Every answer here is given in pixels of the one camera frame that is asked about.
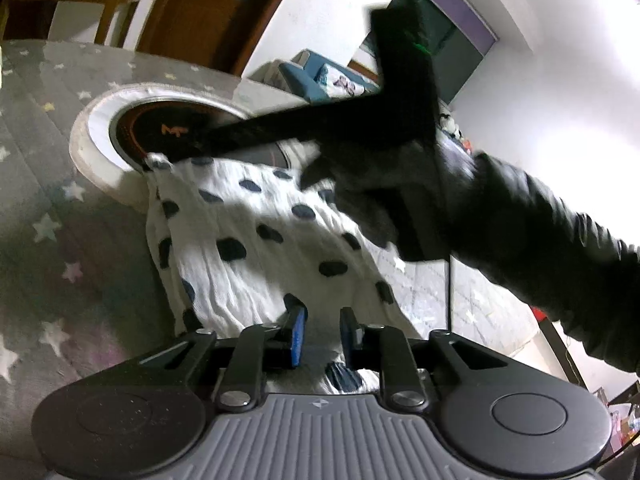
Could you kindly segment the black sleeved right forearm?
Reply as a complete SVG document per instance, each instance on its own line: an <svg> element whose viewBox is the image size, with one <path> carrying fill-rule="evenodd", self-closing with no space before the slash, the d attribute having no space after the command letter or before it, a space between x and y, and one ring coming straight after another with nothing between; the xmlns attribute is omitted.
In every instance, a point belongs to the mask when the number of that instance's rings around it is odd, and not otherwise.
<svg viewBox="0 0 640 480"><path fill-rule="evenodd" d="M543 310L588 356L639 369L639 251L543 183L480 153L442 158L454 255Z"/></svg>

